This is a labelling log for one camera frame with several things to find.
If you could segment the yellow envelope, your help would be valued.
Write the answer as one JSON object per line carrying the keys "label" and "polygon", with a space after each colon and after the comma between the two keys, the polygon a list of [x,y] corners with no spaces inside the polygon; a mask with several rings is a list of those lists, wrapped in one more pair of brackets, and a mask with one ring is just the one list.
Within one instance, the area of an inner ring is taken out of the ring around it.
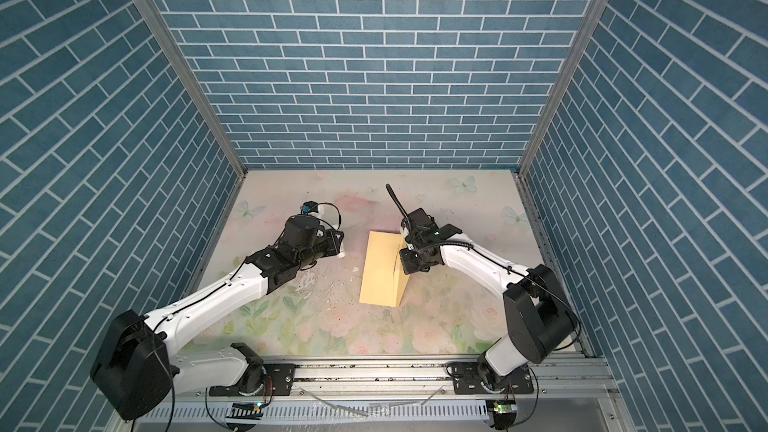
{"label": "yellow envelope", "polygon": [[400,258],[406,248],[399,233],[371,231],[363,267],[359,302],[369,305],[399,307],[408,276]]}

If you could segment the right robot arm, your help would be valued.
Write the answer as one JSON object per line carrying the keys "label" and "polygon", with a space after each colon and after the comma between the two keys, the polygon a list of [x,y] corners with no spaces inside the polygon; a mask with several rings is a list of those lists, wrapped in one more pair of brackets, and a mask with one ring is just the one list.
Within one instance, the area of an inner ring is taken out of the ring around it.
{"label": "right robot arm", "polygon": [[399,255],[406,274],[446,266],[490,291],[503,304],[506,334],[479,357],[479,371],[496,389],[501,379],[539,364],[577,329],[557,275],[547,266],[526,267],[472,241],[458,227],[440,226],[424,209],[402,211],[406,246]]}

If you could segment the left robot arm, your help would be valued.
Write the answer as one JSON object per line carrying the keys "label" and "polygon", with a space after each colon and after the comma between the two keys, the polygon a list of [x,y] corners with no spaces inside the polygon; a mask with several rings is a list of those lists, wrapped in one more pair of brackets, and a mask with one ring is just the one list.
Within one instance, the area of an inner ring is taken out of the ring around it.
{"label": "left robot arm", "polygon": [[342,231],[312,213],[289,217],[275,243],[236,269],[165,307],[128,310],[110,323],[90,377],[119,416],[132,421],[166,398],[231,387],[239,395],[269,393],[263,359],[234,342],[223,352],[182,355],[182,348],[231,312],[266,297],[318,260],[343,254]]}

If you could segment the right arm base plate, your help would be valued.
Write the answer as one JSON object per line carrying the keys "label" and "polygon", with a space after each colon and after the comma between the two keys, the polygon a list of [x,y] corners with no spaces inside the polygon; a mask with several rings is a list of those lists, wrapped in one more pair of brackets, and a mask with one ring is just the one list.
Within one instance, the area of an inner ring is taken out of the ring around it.
{"label": "right arm base plate", "polygon": [[535,391],[532,374],[526,366],[501,376],[486,363],[453,361],[445,365],[445,371],[457,395],[532,394]]}

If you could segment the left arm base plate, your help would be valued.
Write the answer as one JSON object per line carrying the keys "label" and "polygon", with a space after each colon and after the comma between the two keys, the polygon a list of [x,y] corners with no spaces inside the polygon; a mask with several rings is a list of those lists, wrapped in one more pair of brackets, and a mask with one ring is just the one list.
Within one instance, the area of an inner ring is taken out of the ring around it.
{"label": "left arm base plate", "polygon": [[231,386],[214,386],[212,397],[289,396],[293,386],[296,365],[292,363],[266,363],[259,369],[249,367],[244,376]]}

